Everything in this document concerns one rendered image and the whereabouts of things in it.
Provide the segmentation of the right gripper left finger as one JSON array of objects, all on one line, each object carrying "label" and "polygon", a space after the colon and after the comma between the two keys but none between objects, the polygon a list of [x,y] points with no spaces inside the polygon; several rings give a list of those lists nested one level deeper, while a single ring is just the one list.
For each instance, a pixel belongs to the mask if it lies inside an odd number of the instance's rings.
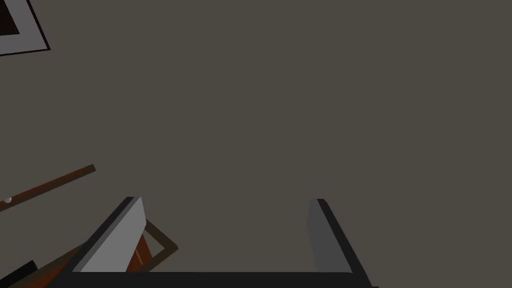
[{"label": "right gripper left finger", "polygon": [[126,197],[71,260],[72,272],[125,272],[146,226],[141,197]]}]

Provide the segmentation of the brown wooden furniture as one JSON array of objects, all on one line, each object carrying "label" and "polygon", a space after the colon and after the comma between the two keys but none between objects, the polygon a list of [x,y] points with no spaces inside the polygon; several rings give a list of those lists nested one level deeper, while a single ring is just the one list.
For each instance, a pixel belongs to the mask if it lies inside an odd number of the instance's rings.
[{"label": "brown wooden furniture", "polygon": [[[79,245],[50,263],[38,267],[33,260],[0,279],[0,288],[47,288],[82,246]],[[128,273],[150,272],[178,246],[149,220],[126,268]]]}]

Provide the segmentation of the brown wooden shelf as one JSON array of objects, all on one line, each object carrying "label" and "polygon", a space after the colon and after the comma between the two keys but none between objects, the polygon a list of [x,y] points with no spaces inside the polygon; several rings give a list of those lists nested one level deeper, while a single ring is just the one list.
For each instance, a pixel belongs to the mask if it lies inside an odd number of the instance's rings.
[{"label": "brown wooden shelf", "polygon": [[37,187],[31,188],[22,193],[14,195],[13,197],[0,201],[0,213],[16,205],[39,197],[40,195],[43,195],[51,190],[64,186],[72,181],[85,177],[95,172],[96,170],[96,167],[93,164],[90,164],[86,167],[67,173],[57,179],[53,179]]}]

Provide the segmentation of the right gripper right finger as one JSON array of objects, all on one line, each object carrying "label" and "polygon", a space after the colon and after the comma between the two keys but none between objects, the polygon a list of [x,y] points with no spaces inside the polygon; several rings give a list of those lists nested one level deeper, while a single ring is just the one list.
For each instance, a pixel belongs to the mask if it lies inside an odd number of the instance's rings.
[{"label": "right gripper right finger", "polygon": [[371,284],[355,250],[325,199],[309,203],[307,231],[318,273],[333,274],[335,288],[379,288]]}]

